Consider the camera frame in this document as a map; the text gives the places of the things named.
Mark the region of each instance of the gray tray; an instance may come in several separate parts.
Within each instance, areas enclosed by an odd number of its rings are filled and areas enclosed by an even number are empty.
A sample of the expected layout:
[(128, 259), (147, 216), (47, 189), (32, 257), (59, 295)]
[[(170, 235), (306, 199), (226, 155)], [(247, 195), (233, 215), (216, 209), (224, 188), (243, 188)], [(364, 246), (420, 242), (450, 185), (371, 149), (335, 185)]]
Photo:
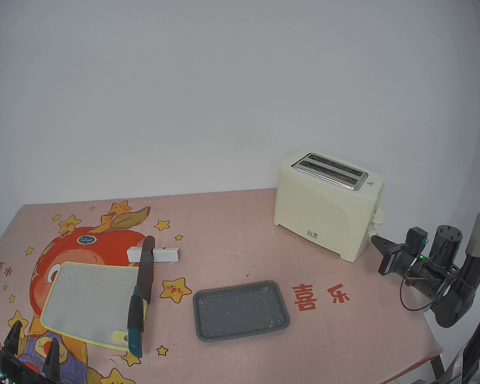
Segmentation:
[(273, 281), (199, 291), (193, 296), (197, 336), (228, 340), (285, 329), (290, 317)]

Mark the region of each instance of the cream toaster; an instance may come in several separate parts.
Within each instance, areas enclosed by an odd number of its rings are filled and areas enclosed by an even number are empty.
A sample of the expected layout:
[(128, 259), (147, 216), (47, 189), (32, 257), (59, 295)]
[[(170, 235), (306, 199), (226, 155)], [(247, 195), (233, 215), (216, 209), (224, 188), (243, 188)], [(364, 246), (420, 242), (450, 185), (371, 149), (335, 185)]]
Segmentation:
[(274, 224), (355, 261), (384, 212), (384, 179), (343, 160), (299, 152), (280, 166)]

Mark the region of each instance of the red chinese text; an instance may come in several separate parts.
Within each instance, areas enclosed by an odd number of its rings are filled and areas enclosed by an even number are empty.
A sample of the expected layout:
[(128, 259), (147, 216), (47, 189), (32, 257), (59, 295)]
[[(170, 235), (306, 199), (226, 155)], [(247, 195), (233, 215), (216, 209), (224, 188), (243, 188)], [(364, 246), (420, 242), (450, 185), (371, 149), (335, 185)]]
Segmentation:
[(300, 311), (309, 311), (315, 308), (315, 301), (317, 299), (313, 298), (312, 292), (313, 285), (300, 284), (298, 287), (292, 287), (295, 291), (295, 296), (297, 301), (295, 304), (298, 304)]
[(327, 289), (328, 293), (330, 293), (330, 295), (332, 295), (332, 297), (333, 297), (333, 304), (336, 304), (337, 300), (338, 300), (339, 303), (343, 303), (343, 302), (345, 302), (345, 300), (346, 301), (350, 300), (346, 293), (342, 293), (340, 291), (340, 288), (343, 288), (343, 284), (338, 284), (334, 287), (331, 287), (331, 288)]

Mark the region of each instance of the table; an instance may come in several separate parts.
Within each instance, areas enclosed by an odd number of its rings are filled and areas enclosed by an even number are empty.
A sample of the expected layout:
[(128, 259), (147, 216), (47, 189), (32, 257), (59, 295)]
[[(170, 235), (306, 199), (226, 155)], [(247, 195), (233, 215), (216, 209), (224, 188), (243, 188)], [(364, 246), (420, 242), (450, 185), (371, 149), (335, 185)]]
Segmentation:
[[(129, 265), (126, 250), (152, 235), (157, 247), (179, 247), (180, 262), (156, 266), (144, 357), (61, 336), (63, 383), (380, 384), (442, 352), (424, 315), (401, 307), (399, 276), (377, 273), (381, 256), (370, 243), (350, 263), (276, 227), (275, 193), (23, 206), (0, 240), (0, 339), (21, 320), (20, 359), (41, 370), (55, 335), (39, 315), (59, 265)], [(263, 280), (280, 287), (287, 329), (196, 337), (195, 292)], [(409, 290), (404, 300), (416, 305)]]

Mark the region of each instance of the knife handle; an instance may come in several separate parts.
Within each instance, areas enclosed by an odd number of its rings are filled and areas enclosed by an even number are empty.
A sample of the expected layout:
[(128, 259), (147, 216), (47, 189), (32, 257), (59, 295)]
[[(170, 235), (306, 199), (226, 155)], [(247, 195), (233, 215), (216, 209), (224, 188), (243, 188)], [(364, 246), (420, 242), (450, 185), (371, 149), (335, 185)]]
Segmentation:
[(142, 357), (142, 332), (144, 331), (144, 300), (140, 288), (135, 286), (128, 308), (128, 349), (137, 358)]

